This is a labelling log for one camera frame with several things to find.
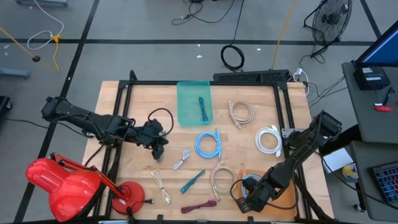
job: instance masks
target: red cable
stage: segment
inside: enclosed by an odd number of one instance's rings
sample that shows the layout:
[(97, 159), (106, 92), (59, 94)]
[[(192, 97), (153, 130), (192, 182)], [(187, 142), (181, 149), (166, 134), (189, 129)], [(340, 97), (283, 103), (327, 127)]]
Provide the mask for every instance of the red cable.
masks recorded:
[(191, 212), (192, 210), (197, 209), (197, 208), (202, 208), (202, 207), (214, 207), (214, 206), (216, 206), (216, 205), (217, 205), (217, 202), (216, 202), (213, 198), (211, 198), (211, 199), (210, 199), (209, 201), (207, 201), (206, 203), (203, 203), (203, 204), (200, 204), (200, 205), (182, 207), (182, 208), (181, 208), (181, 213), (182, 213), (182, 214), (185, 214), (185, 213)]

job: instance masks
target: red lamp base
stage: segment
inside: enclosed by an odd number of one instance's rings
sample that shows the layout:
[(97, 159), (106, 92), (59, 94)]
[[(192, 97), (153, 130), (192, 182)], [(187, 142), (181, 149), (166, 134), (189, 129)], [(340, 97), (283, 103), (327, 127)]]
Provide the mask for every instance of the red lamp base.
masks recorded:
[(112, 199), (112, 207), (120, 213), (121, 215), (127, 215), (126, 209), (128, 207), (132, 207), (134, 204), (134, 207), (132, 208), (132, 212), (136, 213), (140, 208), (142, 207), (142, 202), (145, 200), (145, 193), (144, 189), (141, 187), (136, 182), (125, 182), (119, 186), (119, 188), (123, 191), (125, 196), (129, 200), (127, 201), (122, 201), (120, 198), (113, 198)]

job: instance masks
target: white cord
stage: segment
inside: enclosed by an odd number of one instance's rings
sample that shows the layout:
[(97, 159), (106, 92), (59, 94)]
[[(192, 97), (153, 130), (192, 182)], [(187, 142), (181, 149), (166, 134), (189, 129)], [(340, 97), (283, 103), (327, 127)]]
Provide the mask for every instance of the white cord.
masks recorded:
[[(293, 74), (293, 80), (294, 80), (294, 82), (298, 82), (298, 81), (299, 81), (300, 75), (301, 75), (301, 74), (304, 74), (304, 76), (305, 76), (305, 81), (308, 83), (308, 82), (309, 82), (308, 76), (307, 76), (307, 74), (303, 71), (302, 68), (298, 68), (298, 69), (296, 70), (296, 72)], [(310, 89), (309, 89), (309, 87), (307, 87), (307, 90), (306, 90), (306, 92), (305, 92), (305, 95), (308, 96), (309, 93), (310, 93)]]
[(230, 168), (229, 166), (224, 166), (224, 161), (221, 161), (217, 164), (217, 166), (214, 168), (213, 172), (211, 173), (211, 177), (210, 177), (210, 181), (211, 181), (211, 186), (213, 188), (213, 192), (214, 192), (214, 196), (216, 197), (217, 200), (220, 200), (220, 197), (218, 196), (218, 194), (229, 194), (229, 189), (227, 190), (220, 190), (217, 185), (216, 182), (214, 180), (214, 176), (215, 174), (220, 171), (220, 170), (227, 170), (230, 171), (232, 173), (233, 176), (233, 183), (236, 182), (236, 179), (238, 179), (238, 176), (235, 174), (235, 171), (232, 170), (232, 168)]
[(160, 187), (163, 196), (163, 202), (168, 205), (171, 202), (171, 198), (169, 194), (164, 190), (162, 183), (162, 172), (160, 169), (155, 169), (150, 172), (150, 174), (154, 177), (156, 184)]
[[(244, 105), (245, 107), (248, 108), (249, 110), (249, 115), (245, 118), (238, 118), (234, 114), (234, 107), (236, 105)], [(254, 118), (254, 107), (253, 105), (248, 102), (247, 100), (234, 100), (234, 101), (229, 101), (229, 115), (231, 116), (231, 119), (234, 121), (235, 126), (239, 129), (241, 129), (241, 124), (247, 124)]]
[[(275, 147), (275, 149), (266, 149), (264, 146), (262, 146), (261, 136), (263, 134), (272, 134), (273, 136), (275, 136), (276, 140), (278, 141), (278, 145)], [(282, 150), (282, 138), (280, 137), (278, 129), (274, 125), (272, 125), (272, 128), (260, 129), (256, 134), (256, 146), (262, 153), (265, 153), (265, 154), (276, 153), (276, 157), (278, 158), (280, 156), (280, 152)]]
[(178, 163), (174, 164), (173, 169), (178, 169), (178, 168), (180, 168), (180, 166), (184, 163), (184, 161), (185, 161), (186, 159), (188, 159), (190, 156), (191, 156), (191, 155), (189, 154), (188, 148), (185, 148), (185, 149), (184, 149), (184, 152), (183, 152), (183, 154), (182, 154), (182, 159), (180, 159), (180, 161), (179, 161)]
[[(33, 0), (33, 1), (36, 3), (37, 7), (39, 7), (39, 9), (40, 9), (42, 12), (44, 12), (44, 14), (48, 15), (49, 17), (51, 17), (51, 18), (54, 19), (55, 21), (61, 23), (61, 30), (60, 30), (60, 32), (57, 34), (57, 35), (60, 35), (61, 32), (63, 31), (63, 27), (64, 27), (63, 23), (62, 23), (61, 21), (59, 21), (57, 18), (51, 16), (51, 15), (50, 15), (49, 13), (47, 13), (46, 11), (44, 11), (44, 10), (40, 7), (40, 5), (37, 3), (36, 0)], [(40, 34), (46, 33), (46, 32), (48, 32), (48, 33), (50, 34), (50, 39), (49, 39), (49, 41), (47, 41), (46, 43), (44, 43), (43, 45), (41, 45), (40, 47), (37, 47), (37, 48), (35, 48), (35, 49), (32, 48), (32, 47), (30, 47), (29, 42), (31, 42), (33, 38), (37, 37), (37, 36), (40, 35)], [(49, 31), (49, 30), (40, 31), (40, 32), (38, 32), (37, 34), (33, 35), (31, 38), (29, 38), (29, 40), (27, 40), (27, 48), (30, 49), (30, 50), (39, 50), (39, 49), (41, 49), (42, 47), (46, 46), (48, 43), (51, 42), (51, 37), (53, 37), (53, 34), (52, 34), (51, 31)]]

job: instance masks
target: wooden tabletop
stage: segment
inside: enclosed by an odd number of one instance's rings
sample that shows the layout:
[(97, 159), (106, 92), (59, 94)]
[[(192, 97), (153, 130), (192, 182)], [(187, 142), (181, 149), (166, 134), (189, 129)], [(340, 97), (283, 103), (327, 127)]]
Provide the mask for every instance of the wooden tabletop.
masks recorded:
[[(302, 83), (288, 83), (290, 102), (296, 128), (307, 128), (311, 122), (307, 98)], [(112, 114), (118, 82), (103, 82), (99, 93), (95, 113)], [(205, 203), (214, 197), (210, 184), (210, 175), (214, 167), (219, 163), (217, 157), (204, 159), (195, 153), (195, 140), (197, 136), (205, 131), (214, 132), (219, 129), (223, 144), (222, 158), (225, 165), (230, 166), (236, 173), (240, 170), (259, 170), (264, 173), (271, 166), (284, 160), (283, 155), (276, 158), (275, 155), (261, 153), (255, 145), (254, 137), (257, 131), (264, 127), (275, 125), (279, 127), (277, 111), (275, 107), (274, 91), (271, 86), (211, 86), (211, 97), (213, 105), (214, 121), (211, 125), (183, 128), (177, 123), (177, 90), (175, 85), (134, 85), (132, 88), (129, 118), (137, 121), (136, 126), (142, 126), (147, 121), (148, 114), (160, 107), (167, 108), (174, 116), (175, 126), (173, 131), (166, 137), (170, 143), (165, 146), (162, 162), (153, 160), (151, 150), (138, 147), (135, 144), (123, 143), (121, 161), (116, 184), (126, 181), (135, 181), (142, 185), (146, 198), (156, 200), (153, 205), (145, 204), (135, 215), (136, 219), (154, 220), (158, 214), (164, 215), (165, 220), (223, 220), (223, 221), (247, 221), (248, 216), (253, 216), (255, 221), (292, 221), (296, 215), (295, 210), (283, 211), (266, 206), (261, 213), (249, 212), (242, 214), (229, 195), (222, 195), (218, 205), (213, 208), (201, 208), (187, 214), (182, 214), (181, 207)], [(282, 109), (284, 111), (285, 126), (289, 127), (285, 111), (283, 93), (280, 91)], [(255, 108), (254, 119), (243, 124), (237, 129), (229, 116), (228, 102), (235, 99), (250, 101)], [(236, 116), (244, 116), (247, 109), (238, 105), (234, 113)], [(153, 114), (163, 125), (165, 130), (170, 128), (170, 116), (164, 111)], [(265, 147), (273, 148), (276, 140), (273, 136), (263, 135), (261, 139)], [(201, 148), (206, 152), (214, 150), (216, 143), (214, 139), (205, 137), (201, 142)], [(179, 170), (172, 170), (172, 166), (182, 158), (183, 149), (190, 150), (191, 157), (188, 158)], [(89, 139), (83, 163), (99, 148), (96, 139)], [(100, 152), (91, 162), (91, 165), (101, 167), (104, 150)], [(162, 200), (159, 187), (154, 182), (150, 171), (159, 168), (162, 171), (164, 188), (171, 197), (172, 203), (165, 205)], [(180, 189), (202, 169), (206, 174), (198, 179), (196, 184), (181, 194)], [(319, 206), (326, 214), (333, 217), (328, 189), (319, 156), (313, 154), (304, 163), (303, 169), (307, 189), (312, 194)], [(231, 186), (231, 174), (220, 171), (216, 174), (216, 183), (221, 189)], [(104, 214), (104, 206), (108, 196), (106, 189), (103, 194), (100, 215)], [(282, 207), (288, 207), (294, 203), (294, 191), (291, 187), (283, 194), (283, 197), (272, 202)], [(299, 212), (303, 215), (302, 200), (298, 203)], [(114, 210), (111, 218), (125, 219)]]

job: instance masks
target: teal plastic container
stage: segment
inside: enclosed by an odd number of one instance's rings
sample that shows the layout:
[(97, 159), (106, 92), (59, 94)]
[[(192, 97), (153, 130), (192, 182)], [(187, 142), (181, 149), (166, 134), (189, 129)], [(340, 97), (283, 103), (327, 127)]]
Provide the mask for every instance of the teal plastic container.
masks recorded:
[[(203, 120), (199, 97), (203, 98), (208, 121)], [(209, 81), (177, 83), (177, 117), (181, 126), (202, 126), (213, 122)]]

